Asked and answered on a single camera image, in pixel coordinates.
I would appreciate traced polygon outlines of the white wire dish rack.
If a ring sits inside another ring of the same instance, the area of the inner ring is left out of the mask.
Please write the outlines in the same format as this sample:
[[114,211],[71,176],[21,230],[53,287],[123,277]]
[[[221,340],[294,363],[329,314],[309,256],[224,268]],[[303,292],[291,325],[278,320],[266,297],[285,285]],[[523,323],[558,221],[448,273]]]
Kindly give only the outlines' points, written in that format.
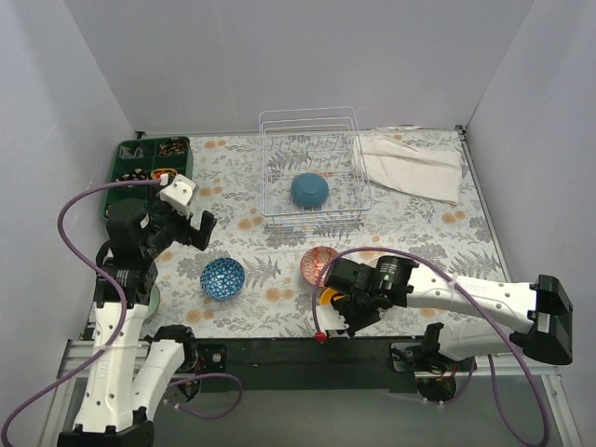
[[[347,233],[363,225],[373,195],[360,150],[359,124],[350,106],[263,111],[258,117],[262,148],[261,212],[279,231]],[[316,173],[329,196],[317,209],[291,199],[291,182]]]

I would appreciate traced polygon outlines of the yellow bowl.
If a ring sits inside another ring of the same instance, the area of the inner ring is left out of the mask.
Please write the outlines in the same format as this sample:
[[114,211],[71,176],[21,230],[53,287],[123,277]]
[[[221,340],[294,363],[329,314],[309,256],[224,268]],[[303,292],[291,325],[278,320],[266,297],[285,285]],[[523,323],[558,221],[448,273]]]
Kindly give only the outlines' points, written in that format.
[[319,298],[320,305],[331,305],[333,301],[341,300],[345,297],[343,293],[331,288],[325,289]]

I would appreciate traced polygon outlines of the solid blue bowl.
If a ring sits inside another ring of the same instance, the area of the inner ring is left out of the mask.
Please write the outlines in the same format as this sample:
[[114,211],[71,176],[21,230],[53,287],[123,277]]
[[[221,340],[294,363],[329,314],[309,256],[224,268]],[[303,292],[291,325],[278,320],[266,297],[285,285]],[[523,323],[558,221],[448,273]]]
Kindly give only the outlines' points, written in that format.
[[329,196],[327,181],[316,173],[303,173],[291,182],[291,199],[294,205],[305,209],[320,208]]

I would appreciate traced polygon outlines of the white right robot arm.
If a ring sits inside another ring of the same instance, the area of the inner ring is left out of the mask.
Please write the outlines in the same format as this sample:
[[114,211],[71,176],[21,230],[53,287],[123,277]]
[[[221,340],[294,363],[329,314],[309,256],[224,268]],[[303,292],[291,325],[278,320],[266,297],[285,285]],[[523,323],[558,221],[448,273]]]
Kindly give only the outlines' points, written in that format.
[[442,370],[477,356],[512,352],[555,366],[573,361],[573,305],[561,282],[541,275],[534,282],[499,282],[449,274],[420,259],[386,253],[374,265],[339,257],[324,285],[335,291],[313,306],[319,338],[352,337],[393,307],[433,308],[477,318],[475,323],[427,327],[404,360]]

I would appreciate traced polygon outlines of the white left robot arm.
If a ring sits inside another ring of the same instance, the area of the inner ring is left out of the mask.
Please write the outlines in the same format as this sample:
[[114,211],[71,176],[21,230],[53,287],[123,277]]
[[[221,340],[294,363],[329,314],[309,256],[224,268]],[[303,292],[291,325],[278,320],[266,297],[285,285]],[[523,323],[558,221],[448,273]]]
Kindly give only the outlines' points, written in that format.
[[176,372],[197,364],[191,329],[174,325],[159,331],[139,372],[135,357],[156,282],[156,258],[173,243],[204,251],[217,220],[205,211],[198,227],[185,199],[127,198],[114,203],[106,222],[108,239],[92,267],[96,270],[96,335],[86,394],[60,446],[150,446],[156,406]]

